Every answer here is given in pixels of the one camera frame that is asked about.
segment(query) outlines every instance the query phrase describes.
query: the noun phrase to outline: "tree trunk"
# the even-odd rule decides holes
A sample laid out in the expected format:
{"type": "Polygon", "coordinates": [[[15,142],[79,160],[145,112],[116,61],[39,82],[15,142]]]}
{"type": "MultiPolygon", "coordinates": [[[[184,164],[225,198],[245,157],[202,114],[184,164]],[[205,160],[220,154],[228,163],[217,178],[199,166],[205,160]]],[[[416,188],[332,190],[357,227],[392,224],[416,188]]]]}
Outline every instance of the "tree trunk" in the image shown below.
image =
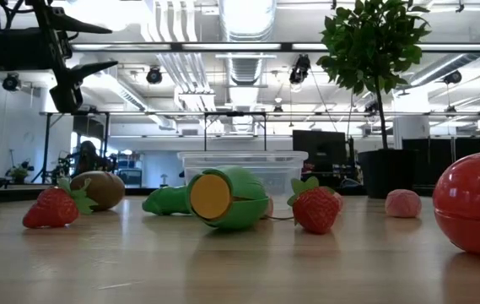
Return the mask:
{"type": "Polygon", "coordinates": [[[376,99],[378,103],[378,113],[380,115],[380,125],[382,127],[382,147],[388,149],[388,135],[386,133],[386,119],[384,118],[384,107],[382,105],[382,94],[380,93],[380,84],[378,77],[375,77],[376,99]]]}

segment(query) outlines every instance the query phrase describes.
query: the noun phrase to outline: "strawberry leaves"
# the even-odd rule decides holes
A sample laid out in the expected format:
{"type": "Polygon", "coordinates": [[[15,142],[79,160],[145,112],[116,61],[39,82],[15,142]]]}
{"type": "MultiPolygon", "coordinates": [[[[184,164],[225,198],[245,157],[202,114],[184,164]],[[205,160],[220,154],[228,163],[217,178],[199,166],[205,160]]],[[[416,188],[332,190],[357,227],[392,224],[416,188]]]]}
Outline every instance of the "strawberry leaves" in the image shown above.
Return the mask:
{"type": "Polygon", "coordinates": [[[73,198],[74,203],[77,205],[78,212],[80,214],[91,214],[92,209],[91,206],[97,205],[97,203],[91,198],[73,198]]]}
{"type": "Polygon", "coordinates": [[[77,205],[78,212],[81,214],[91,214],[92,209],[91,206],[96,206],[97,203],[88,198],[86,195],[86,189],[88,188],[91,180],[86,178],[84,180],[84,186],[81,187],[79,190],[71,190],[71,185],[69,184],[69,180],[67,178],[61,178],[57,185],[63,189],[69,196],[73,199],[74,203],[77,205]]]}
{"type": "Polygon", "coordinates": [[[305,191],[305,184],[301,180],[297,178],[293,178],[291,182],[292,182],[292,190],[294,190],[295,194],[300,194],[303,191],[305,191]]]}
{"type": "Polygon", "coordinates": [[[307,181],[305,181],[305,187],[307,188],[307,190],[314,189],[319,185],[320,184],[318,182],[318,178],[316,178],[315,176],[311,176],[307,181]]]}
{"type": "MultiPolygon", "coordinates": [[[[316,178],[316,176],[309,177],[309,179],[307,179],[307,181],[305,182],[302,182],[297,178],[293,178],[292,181],[290,182],[292,184],[292,189],[294,190],[294,195],[290,197],[289,200],[287,201],[287,205],[290,207],[294,205],[294,202],[301,195],[301,193],[304,193],[307,190],[320,187],[320,183],[318,182],[318,178],[316,178]]],[[[322,186],[322,187],[325,188],[327,191],[329,191],[331,194],[335,193],[335,191],[330,187],[326,187],[326,186],[322,186]]]]}
{"type": "Polygon", "coordinates": [[[300,195],[301,193],[319,187],[318,178],[315,176],[309,177],[309,179],[305,182],[297,178],[292,179],[292,189],[294,190],[294,194],[300,195]]]}

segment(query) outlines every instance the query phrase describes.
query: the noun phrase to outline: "red plastic object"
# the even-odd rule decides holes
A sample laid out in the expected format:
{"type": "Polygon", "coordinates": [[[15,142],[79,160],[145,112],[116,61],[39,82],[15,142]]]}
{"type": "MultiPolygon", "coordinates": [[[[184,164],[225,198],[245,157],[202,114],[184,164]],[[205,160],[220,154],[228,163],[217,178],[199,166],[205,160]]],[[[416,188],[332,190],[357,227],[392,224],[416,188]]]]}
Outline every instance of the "red plastic object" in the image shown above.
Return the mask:
{"type": "Polygon", "coordinates": [[[451,242],[466,252],[480,253],[480,153],[446,169],[433,201],[436,221],[451,242]]]}

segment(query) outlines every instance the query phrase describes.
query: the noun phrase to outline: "green plastic toy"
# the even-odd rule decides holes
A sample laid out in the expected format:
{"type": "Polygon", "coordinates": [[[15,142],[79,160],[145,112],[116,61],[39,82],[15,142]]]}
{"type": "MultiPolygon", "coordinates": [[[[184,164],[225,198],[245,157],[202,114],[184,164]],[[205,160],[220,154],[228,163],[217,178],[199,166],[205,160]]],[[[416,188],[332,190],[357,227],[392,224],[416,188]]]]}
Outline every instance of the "green plastic toy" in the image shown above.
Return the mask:
{"type": "Polygon", "coordinates": [[[206,225],[239,230],[266,212],[269,197],[255,175],[240,166],[205,170],[187,186],[187,207],[206,225]]]}
{"type": "Polygon", "coordinates": [[[187,187],[162,187],[149,194],[142,209],[156,215],[191,214],[186,203],[187,187]]]}

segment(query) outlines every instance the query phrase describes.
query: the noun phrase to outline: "small plant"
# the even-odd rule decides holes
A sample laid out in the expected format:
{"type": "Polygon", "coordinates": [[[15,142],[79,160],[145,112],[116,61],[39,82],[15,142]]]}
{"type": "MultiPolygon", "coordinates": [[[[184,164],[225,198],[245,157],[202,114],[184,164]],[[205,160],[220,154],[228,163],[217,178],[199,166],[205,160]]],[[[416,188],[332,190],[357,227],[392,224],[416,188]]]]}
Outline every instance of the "small plant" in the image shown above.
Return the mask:
{"type": "Polygon", "coordinates": [[[18,166],[13,166],[9,169],[7,175],[12,177],[16,182],[24,182],[24,179],[30,175],[30,172],[34,170],[33,166],[30,166],[28,161],[23,161],[18,166]]]}
{"type": "Polygon", "coordinates": [[[29,174],[30,173],[28,172],[28,169],[25,169],[21,166],[13,167],[13,169],[9,171],[9,176],[13,179],[25,179],[29,174]]]}
{"type": "Polygon", "coordinates": [[[381,91],[388,94],[406,85],[399,73],[419,64],[422,49],[416,44],[430,33],[420,14],[428,12],[413,6],[413,0],[356,0],[354,10],[337,8],[336,16],[325,19],[322,43],[329,55],[316,64],[340,88],[356,95],[364,88],[376,93],[384,149],[388,143],[381,91]]]}

